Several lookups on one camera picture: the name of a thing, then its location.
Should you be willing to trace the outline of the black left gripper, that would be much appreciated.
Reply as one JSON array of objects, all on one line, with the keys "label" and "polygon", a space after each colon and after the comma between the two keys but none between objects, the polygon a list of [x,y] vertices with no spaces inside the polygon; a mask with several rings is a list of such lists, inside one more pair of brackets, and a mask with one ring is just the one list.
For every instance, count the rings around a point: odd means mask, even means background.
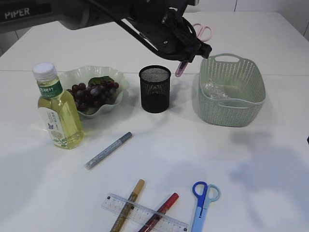
[{"label": "black left gripper", "polygon": [[134,0],[130,24],[167,60],[192,62],[195,56],[208,58],[212,47],[197,37],[193,26],[183,17],[188,5],[197,0]]}]

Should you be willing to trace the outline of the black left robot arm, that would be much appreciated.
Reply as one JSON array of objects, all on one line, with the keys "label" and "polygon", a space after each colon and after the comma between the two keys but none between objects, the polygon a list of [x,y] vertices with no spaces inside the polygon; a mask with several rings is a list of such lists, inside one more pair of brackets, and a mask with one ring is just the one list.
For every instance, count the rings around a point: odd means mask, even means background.
[{"label": "black left robot arm", "polygon": [[2,0],[1,33],[54,21],[77,30],[115,22],[157,56],[192,62],[208,58],[212,47],[201,41],[184,18],[197,0]]}]

